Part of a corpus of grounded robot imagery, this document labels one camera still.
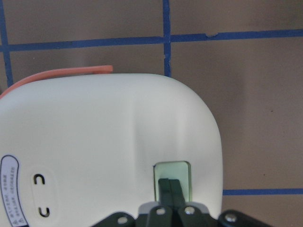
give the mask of warning label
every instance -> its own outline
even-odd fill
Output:
[[[12,227],[26,227],[27,221],[23,215],[18,197],[18,168],[15,157],[6,155],[1,160],[0,184],[4,208]]]

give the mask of orange tube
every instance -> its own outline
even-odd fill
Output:
[[[32,76],[26,77],[17,83],[10,86],[6,89],[1,95],[0,99],[3,98],[7,93],[12,90],[22,86],[24,84],[28,84],[34,81],[50,79],[59,76],[71,75],[71,74],[80,74],[80,73],[93,73],[93,74],[106,74],[113,72],[112,65],[102,65],[102,66],[91,66],[91,67],[78,67],[78,68],[66,68],[66,69],[58,69],[58,70],[49,70],[44,72],[36,73]]]

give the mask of black curved symbol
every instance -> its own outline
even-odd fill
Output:
[[[41,178],[42,184],[45,184],[44,176],[42,176],[41,174],[36,174],[36,175],[34,176],[34,184],[37,184],[37,178],[38,178],[38,177]]]
[[[47,207],[47,208],[46,208],[46,214],[43,214],[43,213],[42,213],[41,207],[39,207],[39,214],[40,214],[43,218],[47,218],[47,217],[50,215],[49,208]]]

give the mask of silver screw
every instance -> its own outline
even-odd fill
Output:
[[[118,218],[118,224],[122,225],[127,222],[127,217],[120,217]]]
[[[225,215],[225,219],[226,219],[228,222],[236,222],[237,216],[235,216],[234,214],[226,214],[226,215]]]
[[[194,212],[195,212],[195,208],[193,208],[193,207],[185,207],[185,209],[184,209],[184,212],[186,213],[186,214],[194,214]]]
[[[159,208],[159,209],[156,210],[156,213],[158,215],[163,215],[163,214],[165,214],[165,209],[164,208]]]

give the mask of blue tape line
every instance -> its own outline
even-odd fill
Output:
[[[171,77],[170,59],[170,18],[169,18],[169,0],[163,0],[163,36],[164,36],[164,75]]]
[[[0,32],[1,32],[1,42],[2,42],[1,49],[2,49],[2,52],[3,52],[7,84],[8,84],[8,87],[9,87],[9,86],[14,84],[14,81],[13,81],[13,74],[12,74],[12,70],[11,70],[8,34],[6,32],[4,7],[3,7],[3,1],[2,0],[0,0]]]
[[[223,195],[302,195],[303,188],[223,190]]]
[[[112,39],[92,39],[79,41],[64,41],[37,44],[13,44],[9,45],[10,51],[35,51],[50,49],[70,49],[96,46],[119,46],[119,45],[140,45],[140,44],[162,44],[163,37],[130,37]]]
[[[302,37],[303,29],[299,30],[274,30],[260,32],[224,32],[207,36],[206,34],[172,35],[171,42],[194,42],[212,40],[236,40],[236,39],[265,39],[265,38],[286,38]]]

